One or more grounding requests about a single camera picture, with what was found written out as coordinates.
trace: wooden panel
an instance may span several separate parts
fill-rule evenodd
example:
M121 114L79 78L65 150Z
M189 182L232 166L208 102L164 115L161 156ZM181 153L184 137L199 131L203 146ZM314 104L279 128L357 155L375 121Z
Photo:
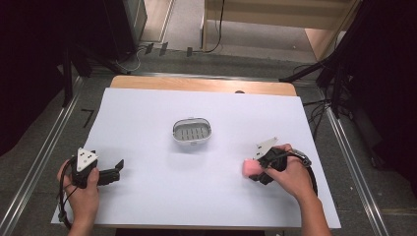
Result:
M340 32L351 24L355 16L359 0L352 0L344 8L344 12L333 21L330 29L306 29L307 37L312 45L317 60L324 59L331 51Z
M206 1L208 20L219 20L221 2ZM350 0L228 0L224 4L223 19L229 22L329 30L334 28L334 20L344 14L350 2Z
M142 35L142 41L162 42L168 18L171 14L172 0L144 0L148 20Z
M117 76L110 85L120 89L170 89L194 91L235 92L271 95L297 95L295 88L287 83L224 81L171 77Z

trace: metal frame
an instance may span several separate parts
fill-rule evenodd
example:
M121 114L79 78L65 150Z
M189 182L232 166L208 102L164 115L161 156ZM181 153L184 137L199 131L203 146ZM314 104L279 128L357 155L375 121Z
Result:
M74 84L74 97L69 101L67 107L61 109L61 112L59 113L57 120L55 121L51 131L43 143L42 148L37 154L37 157L34 160L28 175L26 176L15 197L13 197L5 216L0 223L0 235L11 235L15 229L15 226L18 223L18 220L23 210L25 209L25 206L30 199L30 195L36 186L36 183L39 180L40 175L46 166L46 163L49 160L51 152L54 150L55 145L58 142L59 137L61 136L61 133L71 116L71 113L73 112L74 106L80 96L80 91L83 87L83 84L83 79L81 77L77 77Z
M141 73L138 76L271 82L271 79L266 78L196 76L187 74ZM74 84L74 97L66 108L62 108L54 126L39 151L27 177L25 178L24 183L13 198L5 217L0 224L0 235L8 236L12 234L13 229L15 228L26 204L29 201L37 180L39 179L47 161L49 160L51 152L53 151L65 125L68 122L69 117L72 114L74 106L80 96L83 84L84 80L81 77L78 77ZM383 221L381 211L362 174L360 166L356 160L356 156L350 146L350 143L348 142L340 121L335 118L334 114L329 109L327 110L327 115L375 234L388 236L389 233Z
M356 160L353 149L344 133L340 120L335 118L330 109L327 109L327 114L374 233L375 235L388 236L389 233L381 215L380 208L378 207L372 192L368 187L365 177L362 174L359 163Z

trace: wrist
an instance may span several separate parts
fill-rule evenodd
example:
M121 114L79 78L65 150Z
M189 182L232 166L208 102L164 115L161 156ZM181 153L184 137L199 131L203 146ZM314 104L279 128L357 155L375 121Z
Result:
M295 194L294 198L297 200L300 206L309 202L319 201L319 198L313 189L307 189L301 193Z
M90 235L92 232L93 226L94 226L94 222L91 219L88 219L88 218L74 219L73 225L68 235L77 235L77 236Z

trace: white paper sheet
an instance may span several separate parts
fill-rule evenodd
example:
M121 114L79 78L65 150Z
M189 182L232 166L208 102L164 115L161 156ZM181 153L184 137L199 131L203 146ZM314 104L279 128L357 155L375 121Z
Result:
M210 122L206 144L175 143L173 125L189 117ZM277 183L242 176L243 160L272 137L310 157L328 225L339 228L299 97L108 88L85 148L96 150L99 169L121 159L125 168L120 181L100 187L95 223L300 227L297 202ZM59 222L57 212L52 222Z

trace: small basket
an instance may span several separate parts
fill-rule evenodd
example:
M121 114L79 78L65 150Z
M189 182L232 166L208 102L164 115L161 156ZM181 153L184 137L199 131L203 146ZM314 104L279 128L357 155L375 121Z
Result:
M177 121L173 128L174 140L183 146L204 144L211 136L209 121L191 118Z

